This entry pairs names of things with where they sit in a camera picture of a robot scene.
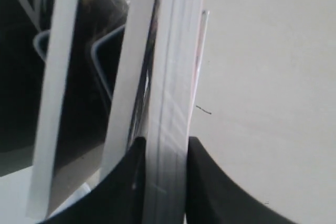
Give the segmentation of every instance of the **white wall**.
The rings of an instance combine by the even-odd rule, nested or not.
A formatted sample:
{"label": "white wall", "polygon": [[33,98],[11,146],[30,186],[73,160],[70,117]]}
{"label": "white wall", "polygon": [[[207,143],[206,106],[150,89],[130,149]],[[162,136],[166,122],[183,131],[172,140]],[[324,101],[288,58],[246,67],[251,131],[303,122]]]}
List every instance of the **white wall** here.
{"label": "white wall", "polygon": [[299,223],[335,223],[336,0],[205,0],[192,133]]}

